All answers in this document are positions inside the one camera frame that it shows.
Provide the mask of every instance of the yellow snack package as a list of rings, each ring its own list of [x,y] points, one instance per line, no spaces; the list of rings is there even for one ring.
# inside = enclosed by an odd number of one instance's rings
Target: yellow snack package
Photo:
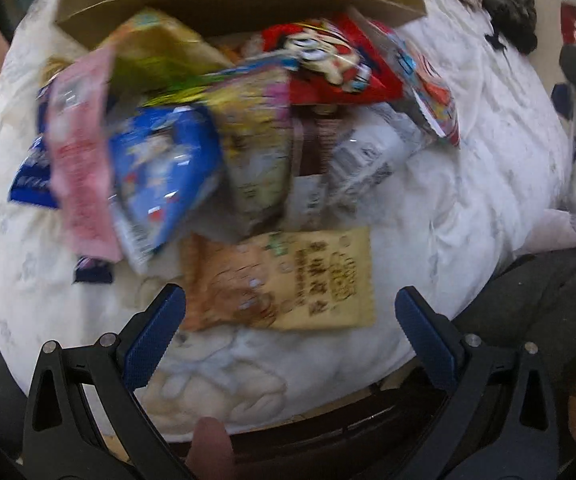
[[[194,30],[154,9],[143,9],[120,25],[101,46],[107,44],[116,51],[112,84],[121,89],[164,89],[233,66]]]
[[[191,332],[221,323],[274,330],[370,326],[370,231],[263,234],[236,246],[182,242]]]

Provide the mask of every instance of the red object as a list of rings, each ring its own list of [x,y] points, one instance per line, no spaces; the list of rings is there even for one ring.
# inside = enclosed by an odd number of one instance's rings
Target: red object
[[[561,36],[566,45],[576,46],[576,5],[561,3]]]
[[[403,96],[399,78],[346,14],[275,25],[262,39],[265,52],[286,49],[300,60],[290,80],[294,105],[370,104]]]

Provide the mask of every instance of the dark blue package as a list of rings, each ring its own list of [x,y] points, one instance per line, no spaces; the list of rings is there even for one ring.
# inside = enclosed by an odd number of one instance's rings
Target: dark blue package
[[[82,256],[75,266],[75,283],[113,283],[113,264],[104,260],[96,260]]]
[[[8,200],[57,209],[59,205],[50,193],[50,161],[44,144],[50,86],[51,83],[48,83],[37,95],[37,133],[39,136],[34,140],[26,160],[15,175],[10,186]]]
[[[115,230],[137,272],[219,182],[222,154],[205,107],[140,108],[110,139]]]

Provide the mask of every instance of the cartoon character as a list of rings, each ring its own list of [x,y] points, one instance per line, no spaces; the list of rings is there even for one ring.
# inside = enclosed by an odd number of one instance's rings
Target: cartoon character
[[[331,85],[344,92],[361,92],[372,71],[341,32],[329,22],[295,23],[280,38],[278,48],[293,53],[304,68],[322,74]]]

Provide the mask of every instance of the cartoon face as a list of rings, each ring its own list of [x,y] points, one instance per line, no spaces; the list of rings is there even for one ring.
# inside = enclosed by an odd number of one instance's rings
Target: cartoon face
[[[304,68],[323,74],[335,86],[354,78],[361,61],[342,38],[311,28],[288,36],[284,48],[294,53]]]

